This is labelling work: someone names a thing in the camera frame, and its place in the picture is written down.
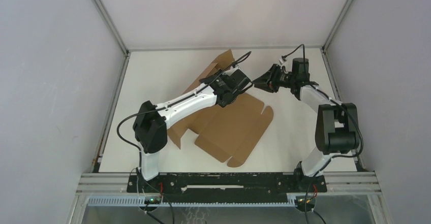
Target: flattened cardboard box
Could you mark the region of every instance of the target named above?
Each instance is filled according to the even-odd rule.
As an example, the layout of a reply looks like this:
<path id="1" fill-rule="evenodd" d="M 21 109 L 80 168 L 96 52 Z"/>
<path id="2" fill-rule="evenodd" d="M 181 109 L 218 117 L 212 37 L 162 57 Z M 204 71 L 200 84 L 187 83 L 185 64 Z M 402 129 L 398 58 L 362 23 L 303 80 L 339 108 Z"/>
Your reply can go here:
<path id="1" fill-rule="evenodd" d="M 235 59 L 228 50 L 213 62 L 187 88 L 196 88 L 199 79 L 224 69 Z M 247 160 L 263 133 L 272 121 L 274 112 L 270 106 L 244 93 L 225 108 L 218 105 L 202 109 L 178 121 L 168 130 L 172 142 L 181 149 L 181 137 L 187 129 L 199 136 L 195 144 L 220 162 L 227 160 L 229 167 L 239 167 Z"/>

